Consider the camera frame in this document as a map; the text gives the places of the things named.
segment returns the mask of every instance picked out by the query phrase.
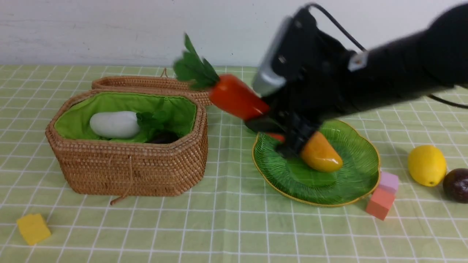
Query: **white wall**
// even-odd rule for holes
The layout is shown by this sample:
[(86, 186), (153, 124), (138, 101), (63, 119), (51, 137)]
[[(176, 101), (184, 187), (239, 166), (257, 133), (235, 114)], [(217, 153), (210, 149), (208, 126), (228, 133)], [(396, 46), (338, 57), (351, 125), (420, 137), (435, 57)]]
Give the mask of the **white wall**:
[[(214, 65), (257, 66), (305, 0), (0, 0), (0, 64), (166, 66), (187, 31)], [(318, 0), (369, 48), (426, 27), (461, 0)], [(355, 48), (316, 10), (319, 27)]]

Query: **toy carrot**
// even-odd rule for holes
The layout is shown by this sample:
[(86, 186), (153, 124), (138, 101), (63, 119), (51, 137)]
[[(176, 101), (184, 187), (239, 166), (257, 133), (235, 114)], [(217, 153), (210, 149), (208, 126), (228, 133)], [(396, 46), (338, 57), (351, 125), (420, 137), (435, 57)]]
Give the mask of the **toy carrot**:
[(179, 81), (191, 81), (193, 90), (209, 91), (209, 99), (221, 110), (242, 120), (258, 117), (270, 110), (255, 92), (232, 74), (218, 75), (206, 59), (200, 59), (185, 34), (183, 57), (173, 69)]

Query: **toy block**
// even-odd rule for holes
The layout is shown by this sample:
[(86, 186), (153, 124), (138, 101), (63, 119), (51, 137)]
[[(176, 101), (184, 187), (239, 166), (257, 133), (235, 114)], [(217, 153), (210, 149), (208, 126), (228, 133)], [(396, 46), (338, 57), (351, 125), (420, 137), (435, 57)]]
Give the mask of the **toy block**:
[(385, 191), (383, 188), (377, 187), (371, 196), (371, 200), (367, 204), (366, 212), (384, 221), (385, 217), (388, 215), (388, 211), (392, 208), (394, 201), (394, 194)]
[(396, 194), (398, 191), (398, 176), (387, 172), (381, 172), (379, 187), (389, 193)]
[(41, 214), (28, 214), (16, 221), (23, 239), (30, 246), (48, 238), (50, 230)]

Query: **yellow lemon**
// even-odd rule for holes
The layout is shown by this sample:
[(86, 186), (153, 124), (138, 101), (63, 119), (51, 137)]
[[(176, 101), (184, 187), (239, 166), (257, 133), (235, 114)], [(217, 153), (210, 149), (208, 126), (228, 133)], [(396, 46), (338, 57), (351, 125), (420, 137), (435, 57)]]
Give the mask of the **yellow lemon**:
[(422, 145), (409, 153), (408, 170), (416, 182), (433, 187), (447, 174), (447, 162), (442, 152), (435, 146)]

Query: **pink block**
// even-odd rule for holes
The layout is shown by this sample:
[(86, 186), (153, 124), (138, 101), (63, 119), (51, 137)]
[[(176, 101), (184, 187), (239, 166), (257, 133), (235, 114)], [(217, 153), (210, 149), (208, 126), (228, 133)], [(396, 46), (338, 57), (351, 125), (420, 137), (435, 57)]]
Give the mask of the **pink block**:
[(398, 176), (387, 172), (381, 172), (379, 187), (389, 193), (395, 194), (398, 191)]

